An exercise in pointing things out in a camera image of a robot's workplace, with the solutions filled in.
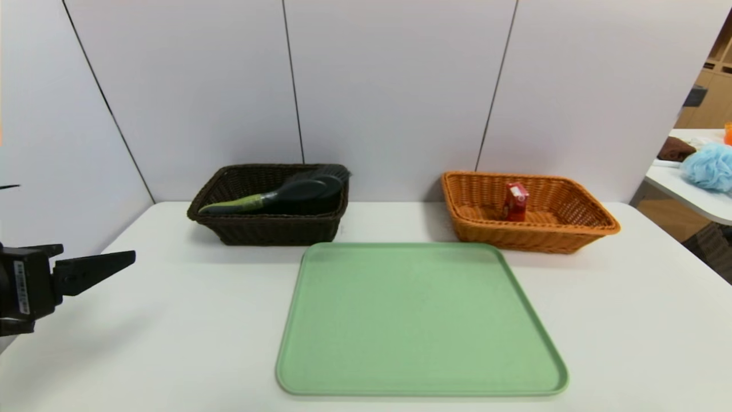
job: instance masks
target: orange cup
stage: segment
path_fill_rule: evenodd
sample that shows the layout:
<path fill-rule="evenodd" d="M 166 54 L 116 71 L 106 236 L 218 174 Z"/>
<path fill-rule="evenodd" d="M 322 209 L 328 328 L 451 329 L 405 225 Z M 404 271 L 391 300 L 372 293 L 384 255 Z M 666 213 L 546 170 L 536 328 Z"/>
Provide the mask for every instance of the orange cup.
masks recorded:
<path fill-rule="evenodd" d="M 732 146 L 732 122 L 725 123 L 725 144 Z"/>

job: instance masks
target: green tray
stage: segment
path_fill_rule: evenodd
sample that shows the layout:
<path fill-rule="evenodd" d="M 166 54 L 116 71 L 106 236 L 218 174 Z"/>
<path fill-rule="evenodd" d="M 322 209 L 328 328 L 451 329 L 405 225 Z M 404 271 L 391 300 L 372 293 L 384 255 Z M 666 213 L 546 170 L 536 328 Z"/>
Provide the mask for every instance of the green tray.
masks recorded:
<path fill-rule="evenodd" d="M 319 243 L 277 360 L 291 394 L 557 394 L 567 369 L 501 253 L 479 243 Z"/>

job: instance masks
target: table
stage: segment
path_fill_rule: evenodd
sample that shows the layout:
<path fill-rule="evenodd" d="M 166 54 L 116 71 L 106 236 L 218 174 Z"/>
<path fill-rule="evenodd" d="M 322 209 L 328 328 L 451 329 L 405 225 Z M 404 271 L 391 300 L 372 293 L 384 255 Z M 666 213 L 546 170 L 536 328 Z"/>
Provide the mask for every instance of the table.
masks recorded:
<path fill-rule="evenodd" d="M 574 255 L 506 251 L 569 369 L 549 398 L 295 397 L 275 361 L 302 247 L 228 247 L 151 207 L 107 252 L 138 261 L 0 356 L 2 412 L 729 411 L 732 287 L 637 210 Z M 351 203 L 336 241 L 454 241 L 440 203 Z"/>
<path fill-rule="evenodd" d="M 669 136 L 680 139 L 702 136 L 722 142 L 723 129 L 673 129 Z M 681 170 L 664 166 L 651 166 L 644 183 L 658 188 L 663 193 L 688 206 L 705 218 L 721 224 L 732 225 L 732 197 L 729 194 L 713 193 L 687 183 L 681 178 Z M 641 185 L 631 205 L 637 205 L 646 189 Z"/>

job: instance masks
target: brown towel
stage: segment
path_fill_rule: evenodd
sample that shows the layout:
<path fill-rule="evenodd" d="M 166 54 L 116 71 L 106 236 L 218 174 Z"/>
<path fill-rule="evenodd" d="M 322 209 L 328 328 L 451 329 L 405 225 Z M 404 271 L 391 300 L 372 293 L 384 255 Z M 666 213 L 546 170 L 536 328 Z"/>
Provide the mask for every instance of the brown towel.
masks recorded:
<path fill-rule="evenodd" d="M 669 136 L 661 147 L 661 151 L 658 152 L 658 158 L 662 161 L 682 162 L 694 153 L 696 153 L 694 147 L 681 139 Z"/>

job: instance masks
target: barcode label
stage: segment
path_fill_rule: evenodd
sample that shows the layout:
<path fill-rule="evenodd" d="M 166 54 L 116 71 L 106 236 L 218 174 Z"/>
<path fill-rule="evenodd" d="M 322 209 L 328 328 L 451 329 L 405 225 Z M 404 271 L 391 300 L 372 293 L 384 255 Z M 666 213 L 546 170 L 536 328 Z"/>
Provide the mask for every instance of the barcode label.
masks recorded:
<path fill-rule="evenodd" d="M 26 284 L 26 264 L 20 260 L 13 263 L 15 266 L 15 289 L 18 291 L 18 308 L 22 314 L 31 314 L 31 304 L 28 302 L 28 286 Z"/>

